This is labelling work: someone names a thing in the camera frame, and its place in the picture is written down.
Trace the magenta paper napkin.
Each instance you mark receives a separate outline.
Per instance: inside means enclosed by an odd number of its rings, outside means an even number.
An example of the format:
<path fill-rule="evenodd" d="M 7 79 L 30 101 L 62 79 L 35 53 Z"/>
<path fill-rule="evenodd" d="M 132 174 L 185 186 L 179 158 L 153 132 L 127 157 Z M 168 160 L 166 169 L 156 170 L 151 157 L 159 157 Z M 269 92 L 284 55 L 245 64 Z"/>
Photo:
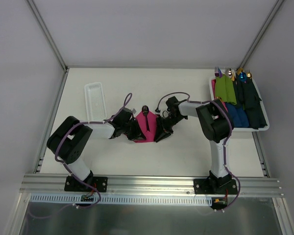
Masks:
<path fill-rule="evenodd" d="M 146 137 L 146 139 L 145 140 L 136 140 L 134 142 L 135 143 L 154 142 L 154 137 L 156 134 L 156 127 L 157 127 L 157 124 L 156 124 L 157 115 L 154 114 L 153 112 L 149 111 L 149 113 L 147 115 L 149 131 L 147 130 L 147 126 L 146 126 L 146 118 L 142 112 L 140 112 L 135 118 L 137 119 L 138 124 L 141 128 L 141 131 L 144 134 L 144 136 Z"/>

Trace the black fork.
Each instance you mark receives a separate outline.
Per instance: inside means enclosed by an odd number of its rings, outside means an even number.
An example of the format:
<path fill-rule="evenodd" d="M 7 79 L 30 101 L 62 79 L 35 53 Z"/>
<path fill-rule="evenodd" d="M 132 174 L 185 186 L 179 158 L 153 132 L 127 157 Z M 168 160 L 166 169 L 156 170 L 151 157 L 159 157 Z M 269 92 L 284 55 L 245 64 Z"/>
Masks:
<path fill-rule="evenodd" d="M 147 131 L 150 131 L 149 123 L 148 123 L 148 115 L 147 115 L 147 116 L 144 116 L 144 117 L 145 117 L 145 121 L 146 121 L 146 128 L 147 128 Z"/>

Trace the purple metallic spoon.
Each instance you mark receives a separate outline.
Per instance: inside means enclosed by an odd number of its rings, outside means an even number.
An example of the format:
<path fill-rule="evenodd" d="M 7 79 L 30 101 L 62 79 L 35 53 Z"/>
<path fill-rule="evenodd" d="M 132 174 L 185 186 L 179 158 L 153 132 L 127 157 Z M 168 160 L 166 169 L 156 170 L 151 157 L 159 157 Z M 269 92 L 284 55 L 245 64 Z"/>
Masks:
<path fill-rule="evenodd" d="M 144 105 L 142 107 L 142 113 L 143 113 L 144 116 L 147 116 L 149 114 L 149 107 Z"/>

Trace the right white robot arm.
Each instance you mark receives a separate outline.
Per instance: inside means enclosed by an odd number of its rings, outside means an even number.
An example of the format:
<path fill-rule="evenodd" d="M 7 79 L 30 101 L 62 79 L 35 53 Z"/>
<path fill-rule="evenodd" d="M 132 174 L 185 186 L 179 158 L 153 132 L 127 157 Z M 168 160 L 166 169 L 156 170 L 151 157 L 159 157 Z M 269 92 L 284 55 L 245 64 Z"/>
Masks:
<path fill-rule="evenodd" d="M 166 101 L 167 117 L 156 118 L 154 142 L 162 141 L 173 134 L 173 126 L 189 116 L 199 119 L 204 136 L 211 149 L 211 169 L 209 176 L 200 182 L 194 180 L 195 193 L 227 194 L 236 189 L 227 165 L 227 144 L 232 134 L 232 119 L 219 100 L 179 101 L 175 96 Z"/>

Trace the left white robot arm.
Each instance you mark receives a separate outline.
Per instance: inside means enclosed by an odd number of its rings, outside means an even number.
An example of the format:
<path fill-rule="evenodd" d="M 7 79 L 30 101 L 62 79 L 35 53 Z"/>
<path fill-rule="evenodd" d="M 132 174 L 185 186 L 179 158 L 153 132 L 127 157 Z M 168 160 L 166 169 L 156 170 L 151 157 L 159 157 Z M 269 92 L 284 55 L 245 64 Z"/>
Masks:
<path fill-rule="evenodd" d="M 81 191 L 95 187 L 93 173 L 81 158 L 88 140 L 115 139 L 125 135 L 129 141 L 146 140 L 137 119 L 130 109 L 123 108 L 110 119 L 101 122 L 81 122 L 67 117 L 49 137 L 47 148 L 68 168 L 73 186 Z"/>

